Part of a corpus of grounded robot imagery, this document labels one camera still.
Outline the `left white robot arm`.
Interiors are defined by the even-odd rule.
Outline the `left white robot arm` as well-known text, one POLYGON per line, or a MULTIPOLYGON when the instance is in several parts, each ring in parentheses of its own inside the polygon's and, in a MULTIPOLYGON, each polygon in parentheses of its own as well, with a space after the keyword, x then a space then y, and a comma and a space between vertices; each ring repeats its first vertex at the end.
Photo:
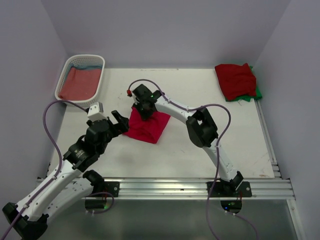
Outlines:
POLYGON ((23 240, 37 240, 59 212, 84 197, 107 195, 104 178, 88 168, 104 154, 112 139, 129 130, 129 119, 111 113, 117 123, 102 112, 88 113, 84 135, 61 154, 59 164, 29 195, 17 203, 7 203, 2 212, 23 240))

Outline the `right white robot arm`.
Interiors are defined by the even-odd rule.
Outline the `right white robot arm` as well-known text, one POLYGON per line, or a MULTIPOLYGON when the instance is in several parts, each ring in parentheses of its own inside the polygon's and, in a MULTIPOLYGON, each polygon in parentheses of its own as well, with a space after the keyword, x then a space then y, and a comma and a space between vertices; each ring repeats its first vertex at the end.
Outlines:
POLYGON ((206 106, 190 108, 180 105, 161 90, 151 92, 144 84, 134 90, 128 89, 127 95, 134 98, 133 107, 143 120, 159 112, 185 124, 190 141, 203 149, 216 166, 223 192, 232 197, 241 190, 244 178, 221 146, 221 138, 227 130, 218 133, 218 127, 206 106))

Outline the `crimson red t-shirt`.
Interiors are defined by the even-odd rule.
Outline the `crimson red t-shirt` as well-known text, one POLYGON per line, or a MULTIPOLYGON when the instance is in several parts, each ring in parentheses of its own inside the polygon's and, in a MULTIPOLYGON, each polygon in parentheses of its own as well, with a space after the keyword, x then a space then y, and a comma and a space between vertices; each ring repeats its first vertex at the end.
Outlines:
POLYGON ((129 118, 129 130, 123 135, 150 144, 156 144, 164 129, 166 128, 170 116, 162 112, 154 112, 147 120, 142 120, 137 109, 132 107, 129 118))

